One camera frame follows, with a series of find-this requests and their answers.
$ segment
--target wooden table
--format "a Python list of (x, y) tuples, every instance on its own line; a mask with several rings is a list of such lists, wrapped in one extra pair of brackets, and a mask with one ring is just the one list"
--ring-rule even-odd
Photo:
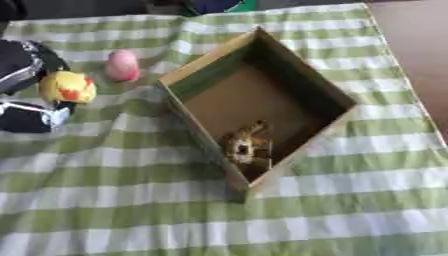
[(447, 0), (369, 4), (393, 53), (448, 141)]

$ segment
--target black object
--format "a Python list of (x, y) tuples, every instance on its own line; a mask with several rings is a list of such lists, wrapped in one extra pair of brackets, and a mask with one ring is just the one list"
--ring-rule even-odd
[[(0, 40), (0, 94), (12, 95), (38, 83), (47, 73), (70, 70), (48, 47), (33, 41)], [(54, 102), (53, 109), (26, 102), (0, 102), (0, 130), (46, 133), (59, 126), (76, 103)]]
[(0, 22), (23, 20), (27, 13), (22, 0), (0, 0)]
[(241, 0), (189, 0), (200, 14), (224, 12)]
[[(59, 102), (55, 104), (56, 111), (45, 110), (42, 106), (25, 103), (25, 102), (11, 102), (17, 106), (31, 107), (40, 109), (41, 111), (32, 111), (21, 109), (17, 107), (9, 107), (4, 110), (3, 114), (0, 110), (0, 129), (14, 133), (48, 133), (51, 132), (54, 126), (59, 125), (65, 118), (73, 114), (76, 103), (73, 102)], [(59, 113), (57, 111), (64, 111), (64, 116), (60, 118), (58, 123), (52, 123), (52, 115)]]

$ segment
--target green and white checkered cloth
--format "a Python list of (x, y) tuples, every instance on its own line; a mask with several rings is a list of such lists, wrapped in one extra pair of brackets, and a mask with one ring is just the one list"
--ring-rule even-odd
[[(151, 83), (256, 26), (361, 104), (243, 205)], [(448, 253), (445, 145), (364, 4), (23, 21), (5, 36), (53, 47), (99, 95), (52, 134), (0, 133), (2, 256)], [(139, 86), (102, 78), (119, 48), (147, 70)]]

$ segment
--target yellow toy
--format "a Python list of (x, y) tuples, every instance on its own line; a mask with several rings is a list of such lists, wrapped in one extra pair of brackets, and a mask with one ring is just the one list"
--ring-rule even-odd
[(48, 102), (89, 103), (96, 96), (96, 86), (85, 74), (56, 71), (39, 82), (39, 94)]

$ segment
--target gingham tablecloth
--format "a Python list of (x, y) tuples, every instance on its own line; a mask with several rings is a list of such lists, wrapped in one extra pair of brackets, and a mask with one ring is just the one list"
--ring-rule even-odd
[[(361, 104), (237, 204), (151, 84), (256, 26)], [(447, 151), (364, 4), (23, 21), (6, 38), (53, 47), (99, 96), (52, 134), (0, 133), (2, 256), (448, 253)], [(102, 78), (118, 48), (138, 54), (138, 86)], [(34, 88), (19, 97), (37, 100)]]

